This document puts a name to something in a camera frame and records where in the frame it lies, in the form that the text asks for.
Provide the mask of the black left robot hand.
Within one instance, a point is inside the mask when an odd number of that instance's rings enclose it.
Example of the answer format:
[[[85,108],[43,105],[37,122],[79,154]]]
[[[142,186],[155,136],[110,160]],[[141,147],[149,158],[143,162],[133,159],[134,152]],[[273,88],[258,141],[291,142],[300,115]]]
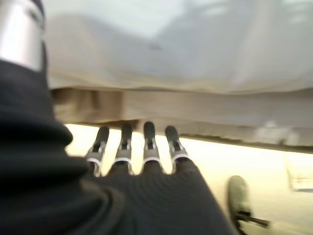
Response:
[[[70,157],[53,113],[39,0],[0,3],[0,232],[3,235],[232,235],[186,157],[167,175],[148,162],[103,178]]]

